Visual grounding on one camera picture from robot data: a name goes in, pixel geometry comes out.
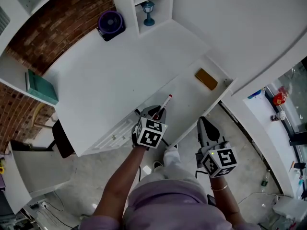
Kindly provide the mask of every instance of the concrete floor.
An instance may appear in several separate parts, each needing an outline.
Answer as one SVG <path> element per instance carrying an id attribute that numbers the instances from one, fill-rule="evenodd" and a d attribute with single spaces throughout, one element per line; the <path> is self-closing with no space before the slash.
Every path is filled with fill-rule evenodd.
<path id="1" fill-rule="evenodd" d="M 254 192 L 260 192 L 260 183 L 266 172 L 266 167 L 255 149 L 219 105 L 217 105 L 207 117 L 209 120 L 214 120 L 223 127 L 226 140 L 236 148 L 239 165 L 226 176 L 226 179 L 237 202 L 240 202 Z M 192 174 L 195 174 L 195 170 L 197 169 L 195 152 L 197 152 L 200 147 L 197 139 L 197 130 L 192 130 L 178 146 L 181 160 L 186 166 L 186 169 Z M 131 149 L 130 144 L 128 144 L 117 150 L 82 156 L 80 158 L 76 156 L 67 158 L 65 163 L 72 172 L 71 180 L 57 190 L 58 195 L 65 205 L 64 213 L 58 212 L 53 208 L 49 209 L 70 226 L 78 224 L 78 217 L 80 215 L 91 215 L 94 212 L 95 205 L 97 205 L 100 200 L 108 179 L 125 160 Z M 163 150 L 160 149 L 149 150 L 144 156 L 141 168 L 145 166 L 152 168 L 153 161 L 161 158 L 162 154 Z M 142 178 L 145 175 L 146 173 L 142 170 Z M 137 174 L 133 187 L 137 184 L 138 176 Z M 198 180 L 205 192 L 213 195 L 210 189 L 209 177 L 205 174 L 198 174 Z M 278 188 L 272 178 L 269 181 L 266 193 L 279 194 Z M 245 220 L 259 223 L 261 219 L 271 212 L 274 197 L 274 195 L 253 194 L 245 199 L 239 204 Z M 61 204 L 53 193 L 48 194 L 47 198 L 55 207 L 61 209 Z M 53 219 L 53 221 L 51 221 L 51 219 L 49 219 L 47 224 L 46 219 L 48 216 L 49 215 L 44 218 L 41 216 L 41 220 L 43 224 L 49 226 L 47 227 L 48 230 L 52 230 L 53 226 L 50 224 L 57 220 Z M 62 229 L 62 227 L 63 229 L 67 229 L 67 227 L 61 225 L 61 223 L 57 223 L 56 229 Z"/>

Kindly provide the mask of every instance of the teal book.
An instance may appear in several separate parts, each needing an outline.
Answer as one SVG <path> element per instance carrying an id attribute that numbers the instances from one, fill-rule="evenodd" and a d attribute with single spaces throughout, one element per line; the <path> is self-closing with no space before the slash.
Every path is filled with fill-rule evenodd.
<path id="1" fill-rule="evenodd" d="M 28 70 L 26 73 L 25 84 L 29 94 L 53 105 L 56 105 L 59 102 L 53 85 L 41 76 L 36 75 L 31 70 Z"/>

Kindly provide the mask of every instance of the shoe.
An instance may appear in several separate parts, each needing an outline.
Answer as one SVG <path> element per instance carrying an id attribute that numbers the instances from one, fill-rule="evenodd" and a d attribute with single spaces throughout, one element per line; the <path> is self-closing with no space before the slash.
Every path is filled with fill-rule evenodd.
<path id="1" fill-rule="evenodd" d="M 156 168 L 158 168 L 158 167 L 160 167 L 160 166 L 163 166 L 163 164 L 162 163 L 160 163 L 159 161 L 155 161 L 154 163 L 153 163 L 153 169 L 155 170 Z"/>

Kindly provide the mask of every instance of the brick wall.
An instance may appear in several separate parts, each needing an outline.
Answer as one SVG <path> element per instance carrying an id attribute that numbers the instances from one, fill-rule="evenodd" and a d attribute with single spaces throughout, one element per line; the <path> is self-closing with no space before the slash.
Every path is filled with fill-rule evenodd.
<path id="1" fill-rule="evenodd" d="M 18 31 L 6 48 L 27 68 L 42 75 L 66 50 L 96 28 L 100 14 L 115 10 L 113 0 L 50 0 Z M 30 127 L 38 101 L 0 83 L 0 150 L 11 139 L 34 138 Z M 44 124 L 54 113 L 45 106 L 37 122 Z"/>

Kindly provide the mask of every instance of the small lantern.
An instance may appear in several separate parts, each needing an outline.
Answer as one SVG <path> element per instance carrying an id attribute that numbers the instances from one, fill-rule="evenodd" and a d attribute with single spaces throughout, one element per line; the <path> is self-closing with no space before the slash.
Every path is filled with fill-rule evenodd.
<path id="1" fill-rule="evenodd" d="M 144 20 L 144 25 L 154 25 L 154 19 L 150 17 L 150 13 L 154 10 L 154 3 L 152 1 L 142 2 L 143 11 L 147 14 L 147 19 Z"/>

